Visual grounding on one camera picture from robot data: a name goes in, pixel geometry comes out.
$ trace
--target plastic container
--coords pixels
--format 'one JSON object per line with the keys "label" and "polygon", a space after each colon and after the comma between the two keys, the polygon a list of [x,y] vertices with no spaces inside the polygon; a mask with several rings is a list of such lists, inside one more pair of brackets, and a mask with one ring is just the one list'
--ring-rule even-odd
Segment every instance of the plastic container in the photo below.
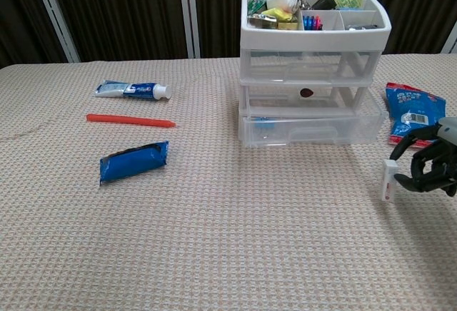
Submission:
{"label": "plastic container", "polygon": [[345,116],[281,118],[253,116],[240,108],[238,136],[247,147],[283,146],[292,143],[352,144],[376,140],[388,115],[366,92],[361,105]]}
{"label": "plastic container", "polygon": [[[298,11],[322,20],[322,31],[257,29],[247,23],[241,4],[241,85],[296,84],[369,86],[391,31],[387,13],[377,0],[362,0],[357,10]],[[376,29],[349,31],[355,24]]]}
{"label": "plastic container", "polygon": [[353,116],[368,88],[242,86],[239,110],[245,116],[325,118]]}

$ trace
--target toothpaste cap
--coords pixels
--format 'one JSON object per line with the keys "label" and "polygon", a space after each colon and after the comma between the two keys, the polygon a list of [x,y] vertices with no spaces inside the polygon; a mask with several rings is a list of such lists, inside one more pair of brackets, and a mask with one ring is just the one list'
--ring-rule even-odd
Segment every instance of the toothpaste cap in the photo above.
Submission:
{"label": "toothpaste cap", "polygon": [[155,99],[166,98],[170,99],[171,97],[171,87],[170,86],[163,86],[160,84],[156,84],[152,91]]}

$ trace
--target pen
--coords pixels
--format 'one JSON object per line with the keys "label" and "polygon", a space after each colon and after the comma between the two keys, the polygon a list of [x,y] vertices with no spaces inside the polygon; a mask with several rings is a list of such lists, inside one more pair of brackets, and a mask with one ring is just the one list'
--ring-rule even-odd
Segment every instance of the pen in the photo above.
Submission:
{"label": "pen", "polygon": [[141,118],[141,117],[130,117],[130,116],[118,116],[118,115],[99,115],[96,113],[89,113],[86,116],[86,120],[93,122],[112,122],[112,123],[129,123],[138,124],[141,126],[151,127],[162,127],[172,128],[176,126],[176,123],[167,120],[156,120],[153,118]]}

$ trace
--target black curtain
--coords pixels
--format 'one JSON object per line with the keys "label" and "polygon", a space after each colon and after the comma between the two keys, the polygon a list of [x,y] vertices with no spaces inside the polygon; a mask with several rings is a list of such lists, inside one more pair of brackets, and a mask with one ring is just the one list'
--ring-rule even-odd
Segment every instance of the black curtain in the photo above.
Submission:
{"label": "black curtain", "polygon": [[186,58],[181,0],[58,0],[82,61]]}
{"label": "black curtain", "polygon": [[0,0],[0,68],[66,62],[42,0]]}
{"label": "black curtain", "polygon": [[439,53],[457,21],[457,0],[379,0],[392,32],[384,53]]}
{"label": "black curtain", "polygon": [[202,58],[239,56],[241,0],[196,0]]}

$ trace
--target blue snack bag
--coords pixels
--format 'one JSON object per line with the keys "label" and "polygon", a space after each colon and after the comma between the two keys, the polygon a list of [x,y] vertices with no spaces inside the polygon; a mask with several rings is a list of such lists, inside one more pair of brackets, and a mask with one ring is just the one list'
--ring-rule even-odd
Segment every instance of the blue snack bag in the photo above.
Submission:
{"label": "blue snack bag", "polygon": [[[409,131],[432,126],[446,116],[446,100],[412,86],[387,83],[387,101],[393,118],[389,143],[397,144]],[[423,148],[433,141],[417,141],[415,147]]]}
{"label": "blue snack bag", "polygon": [[100,184],[166,165],[169,142],[130,148],[100,159]]}

